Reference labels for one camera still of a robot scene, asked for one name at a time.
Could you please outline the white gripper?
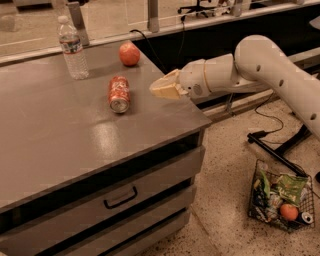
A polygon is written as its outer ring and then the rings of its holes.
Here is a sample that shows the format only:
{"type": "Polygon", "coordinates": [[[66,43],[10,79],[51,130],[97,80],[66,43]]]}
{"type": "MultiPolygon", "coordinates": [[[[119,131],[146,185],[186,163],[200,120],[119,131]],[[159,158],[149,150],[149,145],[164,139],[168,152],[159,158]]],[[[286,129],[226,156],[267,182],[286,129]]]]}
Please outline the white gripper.
{"type": "Polygon", "coordinates": [[[153,96],[165,99],[178,100],[187,92],[192,99],[200,99],[210,95],[204,78],[205,60],[189,62],[181,70],[175,69],[161,78],[167,85],[151,85],[153,96]]]}

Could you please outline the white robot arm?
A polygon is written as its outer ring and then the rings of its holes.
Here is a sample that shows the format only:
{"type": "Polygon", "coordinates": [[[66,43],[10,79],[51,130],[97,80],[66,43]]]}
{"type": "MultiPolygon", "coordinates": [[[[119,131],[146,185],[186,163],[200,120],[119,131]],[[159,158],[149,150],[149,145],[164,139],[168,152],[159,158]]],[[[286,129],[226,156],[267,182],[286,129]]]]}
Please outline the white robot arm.
{"type": "Polygon", "coordinates": [[[199,59],[154,81],[155,97],[201,99],[216,93],[272,89],[309,131],[320,138],[320,80],[296,66],[269,38],[251,35],[235,52],[199,59]]]}

